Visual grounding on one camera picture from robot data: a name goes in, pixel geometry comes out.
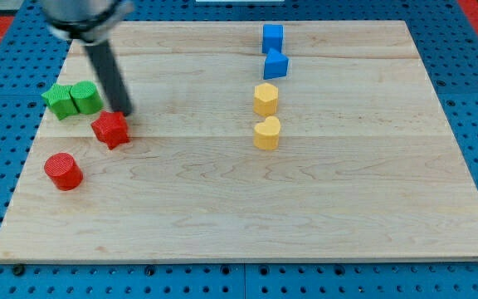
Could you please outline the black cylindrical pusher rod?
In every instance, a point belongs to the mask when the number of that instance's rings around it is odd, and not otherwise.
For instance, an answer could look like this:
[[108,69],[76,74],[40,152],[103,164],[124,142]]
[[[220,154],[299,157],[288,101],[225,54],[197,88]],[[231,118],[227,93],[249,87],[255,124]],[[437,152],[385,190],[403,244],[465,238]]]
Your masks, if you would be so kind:
[[85,46],[85,52],[103,87],[110,109],[128,116],[133,112],[129,93],[108,40]]

